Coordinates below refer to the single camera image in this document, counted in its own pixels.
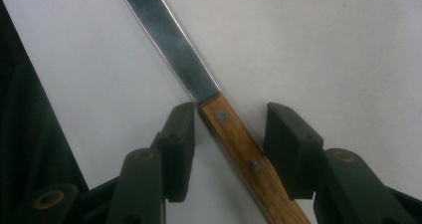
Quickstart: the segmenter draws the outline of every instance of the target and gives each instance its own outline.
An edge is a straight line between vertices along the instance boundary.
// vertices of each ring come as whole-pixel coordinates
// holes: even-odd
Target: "steel blade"
[[[193,100],[202,103],[220,92],[163,0],[126,2]]]

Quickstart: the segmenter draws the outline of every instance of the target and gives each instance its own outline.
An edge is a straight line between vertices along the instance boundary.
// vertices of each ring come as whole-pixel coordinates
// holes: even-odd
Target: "screw hole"
[[[41,195],[34,202],[34,208],[38,210],[49,209],[56,206],[65,198],[65,193],[60,190],[49,191]]]
[[[343,151],[337,151],[334,153],[334,156],[342,161],[345,162],[353,162],[354,161],[354,156],[351,155],[350,153],[347,152],[343,152]]]
[[[136,158],[139,158],[139,159],[141,159],[143,161],[149,160],[152,156],[153,156],[152,152],[150,152],[150,151],[144,151],[144,150],[143,151],[139,151],[135,155]]]

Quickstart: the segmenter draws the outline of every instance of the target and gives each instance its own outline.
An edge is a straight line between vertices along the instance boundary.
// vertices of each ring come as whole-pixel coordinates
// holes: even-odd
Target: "wooden handle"
[[[289,199],[276,170],[223,94],[199,108],[220,137],[249,190],[261,204],[268,221],[272,224],[310,223],[301,207]]]

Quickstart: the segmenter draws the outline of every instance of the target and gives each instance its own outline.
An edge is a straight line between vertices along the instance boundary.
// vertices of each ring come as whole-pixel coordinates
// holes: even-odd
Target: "knife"
[[[125,1],[220,138],[268,222],[310,223],[289,199],[270,161],[215,84],[165,1]]]

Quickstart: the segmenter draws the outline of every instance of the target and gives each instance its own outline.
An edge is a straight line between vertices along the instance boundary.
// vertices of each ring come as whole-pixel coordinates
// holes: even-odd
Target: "white surface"
[[[290,106],[325,148],[422,199],[422,0],[166,1],[258,141],[266,103]],[[123,0],[4,2],[90,187],[189,101]],[[168,223],[264,223],[195,121],[190,190]]]

